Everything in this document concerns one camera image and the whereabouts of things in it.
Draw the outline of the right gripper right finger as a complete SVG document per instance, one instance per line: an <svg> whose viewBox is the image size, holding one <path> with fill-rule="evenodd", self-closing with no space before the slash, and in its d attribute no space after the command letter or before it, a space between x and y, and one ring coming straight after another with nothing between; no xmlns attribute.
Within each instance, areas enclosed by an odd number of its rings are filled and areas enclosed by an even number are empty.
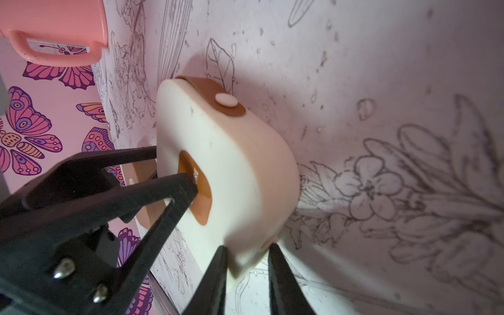
<svg viewBox="0 0 504 315"><path fill-rule="evenodd" d="M268 264L270 313L315 315L277 244L269 247Z"/></svg>

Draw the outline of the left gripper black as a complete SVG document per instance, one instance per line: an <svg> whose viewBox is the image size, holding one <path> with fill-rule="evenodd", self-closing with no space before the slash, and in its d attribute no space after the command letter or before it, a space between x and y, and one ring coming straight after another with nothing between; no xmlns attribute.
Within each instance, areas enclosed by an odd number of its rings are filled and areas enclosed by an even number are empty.
<svg viewBox="0 0 504 315"><path fill-rule="evenodd" d="M144 182L160 218L118 264L109 222L132 211L140 184L106 168L153 160L156 147L81 152L1 202L2 314L124 314L197 190L184 174Z"/></svg>

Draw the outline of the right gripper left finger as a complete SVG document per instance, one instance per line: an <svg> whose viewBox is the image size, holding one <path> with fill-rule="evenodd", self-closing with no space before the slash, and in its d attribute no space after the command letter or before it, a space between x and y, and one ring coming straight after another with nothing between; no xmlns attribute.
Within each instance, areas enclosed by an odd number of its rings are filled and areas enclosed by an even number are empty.
<svg viewBox="0 0 504 315"><path fill-rule="evenodd" d="M219 246L183 315L223 315L227 292L228 249Z"/></svg>

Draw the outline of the tan brown clipper case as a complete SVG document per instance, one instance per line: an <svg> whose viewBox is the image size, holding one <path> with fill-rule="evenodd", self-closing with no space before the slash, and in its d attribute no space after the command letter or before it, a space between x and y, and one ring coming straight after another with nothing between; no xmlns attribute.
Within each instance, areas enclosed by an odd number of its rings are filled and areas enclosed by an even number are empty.
<svg viewBox="0 0 504 315"><path fill-rule="evenodd" d="M121 169L126 186L140 184L143 189L135 190L133 196L133 205L135 208L121 216L120 219L124 223L137 219L141 227L149 230L165 209L165 202L162 199L154 201L152 192L144 186L144 182L151 181L157 177L156 160L123 164L121 165Z"/></svg>

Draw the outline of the cream clipper case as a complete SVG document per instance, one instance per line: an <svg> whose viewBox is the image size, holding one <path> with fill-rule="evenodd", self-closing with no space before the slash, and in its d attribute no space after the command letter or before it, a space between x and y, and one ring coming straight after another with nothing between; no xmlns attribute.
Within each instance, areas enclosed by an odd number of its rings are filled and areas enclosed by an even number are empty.
<svg viewBox="0 0 504 315"><path fill-rule="evenodd" d="M227 287L265 256L295 209L300 176L271 126L217 82L180 76L157 92L157 174L187 174L198 193L178 229L201 270L228 249Z"/></svg>

